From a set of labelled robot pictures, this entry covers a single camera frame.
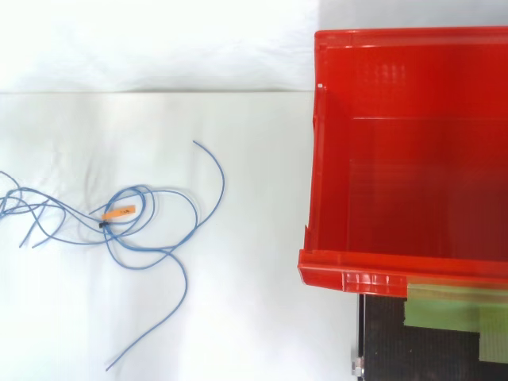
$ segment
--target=green tape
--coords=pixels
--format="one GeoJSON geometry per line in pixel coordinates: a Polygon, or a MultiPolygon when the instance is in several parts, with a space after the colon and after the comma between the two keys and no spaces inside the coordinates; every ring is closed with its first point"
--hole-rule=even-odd
{"type": "Polygon", "coordinates": [[[508,364],[508,307],[483,307],[479,314],[479,359],[508,364]]]}
{"type": "Polygon", "coordinates": [[[452,331],[479,332],[479,308],[475,303],[414,299],[405,304],[404,325],[452,331]]]}
{"type": "Polygon", "coordinates": [[[404,325],[478,332],[479,359],[508,364],[508,291],[410,284],[404,325]]]}

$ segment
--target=white backdrop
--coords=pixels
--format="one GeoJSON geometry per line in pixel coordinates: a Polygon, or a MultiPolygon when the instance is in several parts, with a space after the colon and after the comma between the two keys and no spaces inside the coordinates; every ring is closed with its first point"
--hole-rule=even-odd
{"type": "Polygon", "coordinates": [[[318,29],[503,25],[505,0],[0,0],[0,91],[312,90],[318,29]]]}
{"type": "MultiPolygon", "coordinates": [[[[119,352],[179,301],[166,260],[117,266],[104,246],[18,248],[29,216],[0,221],[2,381],[353,380],[356,295],[302,283],[309,217],[312,93],[0,95],[0,170],[80,210],[139,183],[189,191],[217,213],[175,254],[189,274],[176,315],[107,373],[119,352]]],[[[0,178],[0,194],[12,184],[0,178]]],[[[133,237],[169,244],[192,213],[163,198],[133,237]]],[[[58,224],[50,216],[44,223],[58,224]]],[[[64,237],[76,237],[70,224],[64,237]]],[[[130,264],[144,255],[119,256],[130,264]]]]}

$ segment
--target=red plastic bin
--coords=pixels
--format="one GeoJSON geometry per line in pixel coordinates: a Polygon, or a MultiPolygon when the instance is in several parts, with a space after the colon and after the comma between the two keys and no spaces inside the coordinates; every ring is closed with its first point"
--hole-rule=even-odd
{"type": "Polygon", "coordinates": [[[508,28],[315,37],[306,284],[508,287],[508,28]]]}

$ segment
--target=orange tag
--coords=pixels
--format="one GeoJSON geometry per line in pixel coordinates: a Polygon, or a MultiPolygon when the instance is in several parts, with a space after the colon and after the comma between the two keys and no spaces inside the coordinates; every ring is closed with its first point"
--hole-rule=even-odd
{"type": "Polygon", "coordinates": [[[123,217],[128,214],[132,214],[136,212],[136,207],[134,205],[124,206],[120,209],[111,210],[110,212],[102,215],[102,220],[109,220],[110,218],[123,217]]]}

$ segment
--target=blue wire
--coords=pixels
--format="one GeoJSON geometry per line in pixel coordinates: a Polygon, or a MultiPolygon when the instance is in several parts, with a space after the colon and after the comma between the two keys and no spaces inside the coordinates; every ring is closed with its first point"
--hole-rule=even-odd
{"type": "Polygon", "coordinates": [[[77,245],[96,245],[96,244],[106,244],[106,247],[108,249],[108,252],[110,253],[111,258],[122,266],[123,268],[126,268],[128,270],[146,270],[148,268],[151,268],[153,266],[156,266],[158,263],[160,263],[162,260],[166,259],[167,257],[171,257],[182,270],[183,278],[185,280],[185,290],[183,292],[182,298],[180,299],[179,303],[176,305],[176,307],[161,321],[157,322],[153,327],[148,329],[145,333],[143,333],[141,336],[139,336],[131,345],[129,345],[121,354],[118,356],[113,363],[109,367],[106,368],[106,371],[109,371],[111,367],[113,367],[134,345],[136,345],[141,339],[143,339],[145,336],[147,336],[150,332],[152,332],[154,329],[162,325],[167,319],[169,319],[182,305],[183,300],[187,296],[187,288],[188,288],[188,279],[187,279],[187,273],[185,271],[185,267],[182,265],[180,260],[173,254],[173,252],[185,244],[190,238],[196,233],[196,231],[207,222],[210,217],[215,213],[217,208],[219,207],[219,204],[221,203],[222,196],[224,195],[225,190],[225,175],[224,171],[222,170],[221,165],[215,158],[215,156],[210,152],[207,148],[199,144],[197,141],[193,140],[193,142],[199,146],[201,149],[203,149],[215,162],[217,167],[219,168],[219,171],[221,172],[221,178],[222,178],[222,189],[221,189],[221,195],[219,196],[219,199],[217,200],[217,203],[215,204],[215,207],[212,209],[210,214],[203,219],[201,222],[199,222],[198,217],[198,209],[196,208],[196,205],[183,193],[178,192],[177,190],[151,190],[149,187],[145,185],[136,185],[133,187],[127,187],[125,189],[122,189],[118,191],[106,204],[103,206],[100,206],[99,208],[93,210],[90,212],[89,215],[83,214],[79,212],[78,210],[71,208],[69,205],[61,202],[60,200],[57,200],[56,198],[53,198],[43,192],[40,192],[33,188],[28,187],[21,187],[20,184],[10,175],[7,175],[5,172],[0,171],[0,175],[4,175],[8,179],[10,179],[14,185],[16,186],[14,189],[7,191],[6,195],[4,197],[0,198],[0,221],[4,217],[8,217],[10,215],[17,215],[17,214],[32,214],[33,216],[33,223],[30,227],[29,231],[26,233],[25,238],[23,238],[23,241],[19,245],[19,247],[23,246],[25,242],[29,239],[30,235],[32,234],[32,231],[38,227],[39,230],[46,236],[45,239],[43,239],[41,242],[35,244],[33,248],[36,248],[37,246],[50,241],[55,240],[59,242],[64,242],[66,244],[77,244],[77,245]],[[38,196],[41,196],[44,198],[43,202],[36,202],[36,203],[28,203],[24,195],[25,194],[35,194],[38,196]],[[169,246],[162,246],[158,248],[146,248],[141,246],[136,246],[134,244],[128,244],[123,240],[123,238],[132,236],[133,234],[138,233],[141,231],[150,221],[153,219],[155,215],[155,206],[156,206],[156,199],[155,194],[176,194],[182,198],[184,198],[192,207],[192,210],[194,211],[194,227],[190,230],[190,232],[177,244],[169,245],[169,246]],[[152,210],[150,212],[150,215],[147,219],[147,221],[134,229],[134,227],[138,224],[141,217],[144,215],[144,212],[147,210],[147,202],[146,202],[146,196],[149,195],[152,200],[152,210]],[[138,215],[134,217],[130,221],[124,221],[124,222],[109,222],[109,224],[105,224],[102,227],[102,230],[96,229],[95,227],[89,225],[90,224],[98,224],[99,222],[102,222],[101,219],[96,217],[91,217],[92,214],[97,213],[99,210],[103,210],[103,213],[107,213],[110,208],[112,208],[115,204],[115,202],[124,200],[126,198],[131,197],[139,197],[141,200],[141,210],[139,211],[138,215]],[[9,202],[15,202],[14,206],[9,206],[9,202]],[[58,227],[55,229],[53,233],[48,233],[40,224],[40,219],[43,217],[44,212],[49,209],[58,209],[63,212],[62,219],[58,225],[58,227]],[[35,214],[35,211],[40,209],[39,214],[35,214]],[[67,216],[70,216],[74,219],[76,219],[80,224],[88,228],[89,230],[100,233],[104,236],[103,241],[95,241],[95,242],[80,242],[80,241],[69,241],[64,240],[63,238],[59,238],[56,236],[62,226],[64,225],[65,221],[67,220],[67,216]],[[122,231],[115,233],[111,228],[112,227],[120,227],[120,226],[127,226],[122,231]],[[123,248],[127,248],[128,250],[131,250],[133,252],[159,252],[161,254],[161,257],[152,262],[151,264],[145,265],[145,266],[128,266],[126,264],[123,264],[115,255],[114,251],[111,248],[110,244],[115,241],[120,244],[123,248]]]}

